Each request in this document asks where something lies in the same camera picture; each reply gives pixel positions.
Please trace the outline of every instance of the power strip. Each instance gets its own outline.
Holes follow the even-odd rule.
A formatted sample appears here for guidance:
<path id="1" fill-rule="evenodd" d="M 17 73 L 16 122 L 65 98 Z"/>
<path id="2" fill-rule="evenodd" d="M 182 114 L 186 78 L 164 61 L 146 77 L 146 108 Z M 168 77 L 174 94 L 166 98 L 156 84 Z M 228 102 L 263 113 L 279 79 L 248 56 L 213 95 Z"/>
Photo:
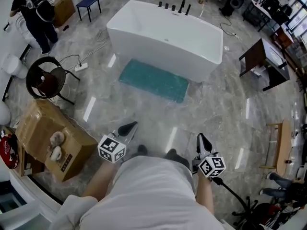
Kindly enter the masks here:
<path id="1" fill-rule="evenodd" d="M 84 70 L 84 69 L 87 69 L 87 68 L 88 68 L 88 64 L 87 64 L 87 62 L 85 62 L 80 67 L 79 66 L 75 67 L 75 71 L 77 72 L 77 71 L 81 71 L 81 70 Z"/>

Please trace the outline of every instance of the teal bath mat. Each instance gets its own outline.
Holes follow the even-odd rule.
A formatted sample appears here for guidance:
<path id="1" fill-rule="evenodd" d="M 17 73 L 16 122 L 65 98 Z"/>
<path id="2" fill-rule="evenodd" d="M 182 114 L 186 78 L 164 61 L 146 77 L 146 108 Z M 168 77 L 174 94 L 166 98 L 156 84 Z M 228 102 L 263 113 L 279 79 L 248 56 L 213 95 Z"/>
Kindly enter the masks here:
<path id="1" fill-rule="evenodd" d="M 124 68 L 119 81 L 177 103 L 183 102 L 189 85 L 185 78 L 134 59 Z"/>

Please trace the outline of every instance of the red object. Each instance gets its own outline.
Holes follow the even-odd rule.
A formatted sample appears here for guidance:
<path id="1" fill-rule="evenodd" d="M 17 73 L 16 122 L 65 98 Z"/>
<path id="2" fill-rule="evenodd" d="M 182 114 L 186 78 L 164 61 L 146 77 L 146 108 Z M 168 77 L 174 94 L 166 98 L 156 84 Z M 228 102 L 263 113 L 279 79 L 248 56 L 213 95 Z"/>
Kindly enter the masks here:
<path id="1" fill-rule="evenodd" d="M 9 169 L 15 169 L 18 165 L 18 154 L 10 145 L 10 140 L 14 138 L 4 136 L 0 141 L 0 156 Z"/>

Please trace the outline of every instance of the person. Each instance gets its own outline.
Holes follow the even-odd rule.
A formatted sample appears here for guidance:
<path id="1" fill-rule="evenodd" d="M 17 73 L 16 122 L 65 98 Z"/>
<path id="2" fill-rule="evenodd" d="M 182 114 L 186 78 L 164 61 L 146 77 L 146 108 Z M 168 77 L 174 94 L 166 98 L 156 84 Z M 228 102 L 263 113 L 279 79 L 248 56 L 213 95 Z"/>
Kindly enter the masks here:
<path id="1" fill-rule="evenodd" d="M 213 216 L 210 180 L 198 172 L 195 198 L 189 162 L 175 149 L 157 158 L 140 145 L 121 165 L 106 196 L 114 173 L 115 165 L 104 161 L 82 197 L 68 196 L 49 229 L 223 230 Z"/>
<path id="2" fill-rule="evenodd" d="M 264 188 L 260 191 L 261 194 L 282 198 L 285 202 L 296 201 L 293 203 L 293 208 L 299 208 L 307 203 L 307 184 L 304 180 L 284 179 L 276 173 L 269 173 L 267 179 L 274 180 L 279 186 L 284 189 Z"/>
<path id="3" fill-rule="evenodd" d="M 10 12 L 10 17 L 21 12 L 23 15 L 26 26 L 32 36 L 36 39 L 40 47 L 42 48 L 42 55 L 50 53 L 51 48 L 48 43 L 48 39 L 55 44 L 58 41 L 58 35 L 53 27 L 52 23 L 45 22 L 39 18 L 36 13 L 36 9 L 29 9 L 26 6 L 26 0 L 14 0 Z"/>

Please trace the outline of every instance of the black pants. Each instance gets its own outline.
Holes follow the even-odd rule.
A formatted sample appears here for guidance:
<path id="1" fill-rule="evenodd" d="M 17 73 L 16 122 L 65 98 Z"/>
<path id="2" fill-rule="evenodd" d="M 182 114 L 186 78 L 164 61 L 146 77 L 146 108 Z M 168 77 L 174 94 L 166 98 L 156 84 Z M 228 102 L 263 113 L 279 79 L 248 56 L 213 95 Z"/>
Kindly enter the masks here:
<path id="1" fill-rule="evenodd" d="M 58 35 L 54 30 L 53 24 L 42 21 L 41 19 L 36 20 L 27 20 L 26 25 L 28 27 L 29 32 L 36 39 L 43 52 L 49 52 L 50 46 L 48 43 L 48 39 L 52 43 L 56 43 L 58 41 Z"/>
<path id="2" fill-rule="evenodd" d="M 147 153 L 138 151 L 137 153 L 134 153 L 131 158 L 137 157 L 137 156 L 147 156 Z M 178 163 L 183 164 L 184 166 L 186 166 L 188 169 L 190 169 L 190 164 L 188 162 L 188 160 L 184 159 L 183 157 L 179 156 L 176 153 L 175 149 L 171 149 L 170 151 L 168 151 L 168 153 L 164 156 L 164 159 L 168 159 L 171 161 L 176 161 Z"/>

